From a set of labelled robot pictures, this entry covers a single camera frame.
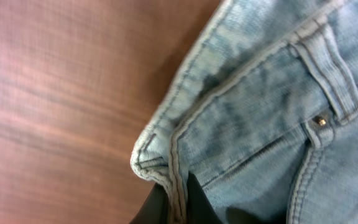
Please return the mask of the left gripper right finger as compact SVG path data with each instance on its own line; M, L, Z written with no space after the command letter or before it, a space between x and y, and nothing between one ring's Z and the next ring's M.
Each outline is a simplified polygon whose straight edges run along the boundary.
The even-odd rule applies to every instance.
M188 174L187 219L190 224L222 224L213 210L196 176Z

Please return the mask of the light blue denim shorts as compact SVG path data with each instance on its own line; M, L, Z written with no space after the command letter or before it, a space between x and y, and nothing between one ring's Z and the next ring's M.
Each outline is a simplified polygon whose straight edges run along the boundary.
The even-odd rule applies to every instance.
M131 156L188 223L358 223L358 0L223 1Z

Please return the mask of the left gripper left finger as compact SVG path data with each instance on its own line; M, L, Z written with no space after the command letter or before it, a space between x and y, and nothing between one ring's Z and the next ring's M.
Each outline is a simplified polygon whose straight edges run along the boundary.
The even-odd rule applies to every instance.
M167 224L168 196L165 189L155 184L130 224Z

